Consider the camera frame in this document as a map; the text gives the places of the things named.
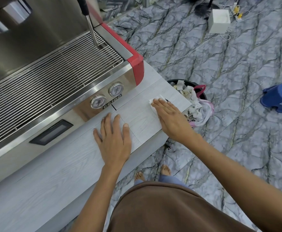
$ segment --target white box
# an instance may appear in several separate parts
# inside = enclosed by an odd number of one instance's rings
[[[213,9],[208,20],[209,33],[226,33],[230,27],[229,10]]]

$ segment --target pressure gauge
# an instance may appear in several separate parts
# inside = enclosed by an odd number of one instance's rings
[[[91,100],[91,108],[100,109],[104,106],[107,101],[106,97],[103,95],[98,95]]]
[[[124,86],[122,83],[115,83],[109,89],[109,95],[112,97],[117,97],[123,92]]]

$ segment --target bare foot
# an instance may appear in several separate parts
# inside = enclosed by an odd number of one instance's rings
[[[170,176],[171,175],[171,170],[168,166],[166,166],[165,164],[163,164],[161,166],[161,171],[160,171],[160,174],[162,175],[166,175],[166,176]]]
[[[136,175],[134,176],[134,181],[139,180],[139,179],[145,182],[145,178],[144,178],[142,172],[138,172],[138,173],[136,173]]]

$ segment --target blue jeans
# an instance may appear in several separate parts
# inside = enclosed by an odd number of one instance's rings
[[[160,174],[158,181],[159,182],[164,182],[164,183],[177,184],[177,185],[181,185],[181,186],[184,186],[184,187],[188,188],[188,186],[185,183],[181,182],[179,179],[177,179],[174,176],[166,176],[166,175]],[[140,184],[142,182],[143,181],[141,179],[138,179],[138,180],[136,180],[134,182],[134,185]]]

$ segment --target black trash bin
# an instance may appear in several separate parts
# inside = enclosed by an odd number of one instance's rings
[[[182,80],[182,79],[172,79],[172,80],[168,80],[167,82],[168,82],[168,83],[173,82],[173,83],[177,84],[178,80]],[[191,82],[191,81],[188,81],[188,80],[183,80],[183,81],[184,81],[184,85],[186,85],[186,86],[195,87],[195,86],[198,85],[197,83]],[[195,89],[195,92],[196,92],[196,93],[198,93],[198,92],[200,92],[200,91],[201,91],[201,89]],[[202,94],[200,95],[200,99],[207,100],[206,95],[205,95],[204,93],[202,93]]]

